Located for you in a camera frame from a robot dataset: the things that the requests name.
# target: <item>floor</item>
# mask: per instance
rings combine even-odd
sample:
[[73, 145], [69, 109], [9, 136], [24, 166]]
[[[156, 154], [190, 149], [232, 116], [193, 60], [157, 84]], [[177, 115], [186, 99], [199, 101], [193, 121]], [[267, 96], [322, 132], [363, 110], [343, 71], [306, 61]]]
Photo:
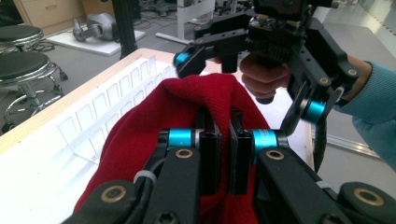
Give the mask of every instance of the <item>floor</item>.
[[[396, 58], [396, 24], [392, 22], [396, 21], [396, 1], [358, 0], [351, 3], [343, 2], [339, 8], [330, 10], [325, 21], [370, 28]], [[186, 39], [192, 39], [194, 26], [191, 23], [185, 25]], [[155, 35], [156, 33], [167, 35], [177, 33], [177, 17], [175, 14], [171, 13], [166, 18], [159, 18], [155, 14], [142, 13], [142, 21], [135, 24], [135, 29], [146, 33], [145, 37], [137, 41], [139, 48], [157, 49], [172, 53], [180, 52], [185, 48], [183, 44], [161, 39]], [[120, 59], [119, 52], [108, 57], [62, 46], [55, 46], [54, 50], [45, 53], [53, 62], [59, 64], [69, 77], [65, 81], [62, 81], [58, 76], [55, 77], [65, 94]], [[0, 90], [0, 108], [2, 108], [0, 116], [3, 116], [5, 109], [17, 95], [15, 91]]]

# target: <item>blue cylindrical joint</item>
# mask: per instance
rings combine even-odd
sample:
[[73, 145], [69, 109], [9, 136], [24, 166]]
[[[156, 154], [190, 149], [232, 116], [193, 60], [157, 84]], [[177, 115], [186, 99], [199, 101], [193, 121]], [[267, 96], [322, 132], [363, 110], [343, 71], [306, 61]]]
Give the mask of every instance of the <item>blue cylindrical joint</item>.
[[251, 131], [254, 139], [254, 164], [256, 164], [257, 155], [263, 148], [278, 147], [278, 145], [274, 131], [268, 129], [253, 129]]
[[178, 66], [181, 63], [186, 62], [186, 60], [190, 57], [190, 54], [187, 52], [179, 53], [174, 61], [174, 66]]
[[325, 102], [315, 102], [312, 101], [309, 105], [308, 109], [306, 110], [304, 120], [310, 123], [318, 123], [320, 116], [323, 114], [324, 108], [326, 107]]
[[169, 147], [192, 147], [191, 129], [169, 130]]

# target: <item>stool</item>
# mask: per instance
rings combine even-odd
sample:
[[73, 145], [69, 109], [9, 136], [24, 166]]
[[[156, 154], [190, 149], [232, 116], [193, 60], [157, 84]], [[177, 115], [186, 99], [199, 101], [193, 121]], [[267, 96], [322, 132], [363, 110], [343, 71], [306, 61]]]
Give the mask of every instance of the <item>stool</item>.
[[[15, 47], [18, 51], [27, 51], [25, 45], [33, 44], [41, 40], [43, 31], [35, 26], [10, 25], [0, 27], [0, 47]], [[59, 69], [61, 80], [67, 80], [67, 74], [56, 63], [52, 63]]]
[[[18, 86], [23, 94], [6, 109], [3, 133], [64, 96], [61, 87], [51, 76], [55, 71], [56, 67], [51, 63], [50, 58], [42, 53], [13, 52], [0, 55], [0, 87]], [[34, 90], [31, 81], [42, 77], [51, 77], [52, 90]]]

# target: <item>red fabric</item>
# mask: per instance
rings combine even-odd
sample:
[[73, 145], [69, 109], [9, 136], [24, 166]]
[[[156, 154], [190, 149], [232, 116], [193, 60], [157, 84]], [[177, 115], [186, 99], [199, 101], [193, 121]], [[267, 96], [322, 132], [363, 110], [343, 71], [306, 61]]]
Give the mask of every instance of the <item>red fabric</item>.
[[166, 79], [140, 105], [124, 115], [110, 132], [97, 172], [80, 197], [76, 210], [99, 185], [114, 179], [133, 180], [166, 128], [193, 128], [196, 110], [206, 106], [222, 133], [222, 179], [216, 195], [201, 197], [201, 223], [257, 223], [251, 207], [254, 169], [247, 195], [226, 194], [229, 167], [230, 107], [243, 111], [245, 129], [268, 128], [245, 88], [232, 75], [213, 74]]

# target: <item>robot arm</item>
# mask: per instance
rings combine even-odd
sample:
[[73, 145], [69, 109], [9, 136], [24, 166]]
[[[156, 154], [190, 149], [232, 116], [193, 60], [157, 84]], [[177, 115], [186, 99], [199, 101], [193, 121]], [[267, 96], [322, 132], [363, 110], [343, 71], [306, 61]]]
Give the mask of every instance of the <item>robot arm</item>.
[[108, 14], [91, 14], [87, 18], [87, 30], [83, 30], [77, 19], [73, 20], [73, 36], [79, 42], [90, 37], [97, 37], [106, 41], [116, 39], [116, 21]]

